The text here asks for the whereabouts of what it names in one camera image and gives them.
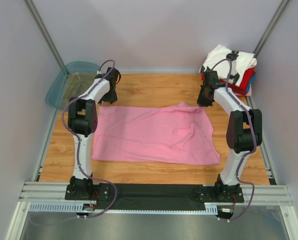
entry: red cloth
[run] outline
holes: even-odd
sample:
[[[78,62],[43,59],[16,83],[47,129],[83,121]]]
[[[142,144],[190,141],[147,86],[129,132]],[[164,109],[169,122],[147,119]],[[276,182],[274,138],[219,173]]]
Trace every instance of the red cloth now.
[[[251,77],[254,74],[255,74],[254,67],[249,68],[244,72],[244,75],[243,75],[242,82],[241,82],[240,86],[236,86],[236,85],[230,84],[230,83],[228,85],[231,87],[231,89],[234,93],[241,94],[241,95],[246,95],[247,94],[248,84],[250,82]],[[201,79],[204,81],[204,75],[203,74],[201,75]]]

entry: gray wall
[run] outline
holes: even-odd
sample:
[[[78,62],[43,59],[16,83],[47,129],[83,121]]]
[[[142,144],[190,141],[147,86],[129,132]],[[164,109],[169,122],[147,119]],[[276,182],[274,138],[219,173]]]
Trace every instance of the gray wall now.
[[[37,168],[59,68],[22,0],[0,0],[0,240]]]
[[[194,72],[222,44],[253,52],[281,0],[34,0],[63,61]]]
[[[298,0],[293,0],[258,56],[253,100],[279,184],[286,184],[298,216]]]

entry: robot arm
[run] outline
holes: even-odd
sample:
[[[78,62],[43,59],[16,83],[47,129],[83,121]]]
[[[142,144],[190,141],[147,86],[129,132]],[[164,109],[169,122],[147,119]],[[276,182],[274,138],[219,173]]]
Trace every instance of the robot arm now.
[[[98,125],[96,105],[101,102],[113,103],[117,101],[115,87],[121,78],[121,74],[115,68],[111,70],[109,67],[107,73],[109,71],[111,72],[105,79],[103,79],[104,74],[97,74],[89,89],[77,97],[78,100],[69,106],[68,127],[76,135],[73,136],[75,166],[70,184],[67,187],[66,200],[83,200],[94,197],[93,181],[86,178],[81,172],[77,158],[79,157],[80,167],[83,172],[88,176],[92,176],[91,148],[94,132]]]
[[[250,113],[257,146],[262,142],[262,115],[258,109],[251,109],[245,105],[232,89],[225,88],[225,83],[221,83],[216,71],[207,71],[204,73],[205,80],[201,86],[201,91],[197,103],[201,107],[212,106],[213,102],[219,103],[225,112],[230,116],[226,134],[227,144],[230,152],[226,165],[218,177],[217,182],[222,188],[225,186],[239,187],[237,177],[240,177],[247,161],[246,156],[242,162],[238,176],[236,170],[243,155],[253,150],[253,141],[249,128],[243,128],[243,123],[250,124],[247,120],[245,111]]]

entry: wooden table surface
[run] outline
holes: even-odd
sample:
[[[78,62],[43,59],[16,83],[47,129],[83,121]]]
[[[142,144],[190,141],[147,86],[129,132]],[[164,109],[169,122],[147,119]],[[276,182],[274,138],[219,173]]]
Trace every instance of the wooden table surface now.
[[[161,108],[186,102],[196,106],[200,85],[199,74],[122,74],[116,88],[118,101],[112,105]],[[229,117],[217,103],[206,107],[205,111],[214,128],[213,143],[220,153],[219,165],[92,160],[93,176],[114,183],[213,184],[224,168],[229,152],[225,138]],[[73,137],[63,127],[60,112],[40,181],[68,182],[73,168]],[[259,148],[250,156],[241,179],[256,185],[269,184]]]

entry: pink towel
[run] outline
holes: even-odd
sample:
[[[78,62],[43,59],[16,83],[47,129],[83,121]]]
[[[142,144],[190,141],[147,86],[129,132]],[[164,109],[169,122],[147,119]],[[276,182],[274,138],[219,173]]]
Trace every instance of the pink towel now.
[[[92,158],[126,162],[215,165],[220,155],[201,107],[101,106]]]

